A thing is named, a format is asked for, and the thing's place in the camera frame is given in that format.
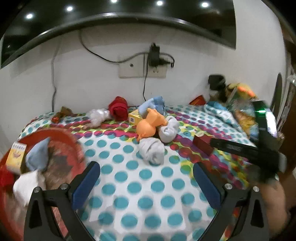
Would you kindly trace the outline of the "person's right hand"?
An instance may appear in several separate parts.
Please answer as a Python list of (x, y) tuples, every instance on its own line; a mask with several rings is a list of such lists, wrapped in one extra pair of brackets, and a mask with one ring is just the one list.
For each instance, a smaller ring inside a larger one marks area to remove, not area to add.
[(289, 219), (285, 191), (277, 180), (259, 183), (257, 186), (265, 205), (270, 237), (275, 237), (281, 233)]

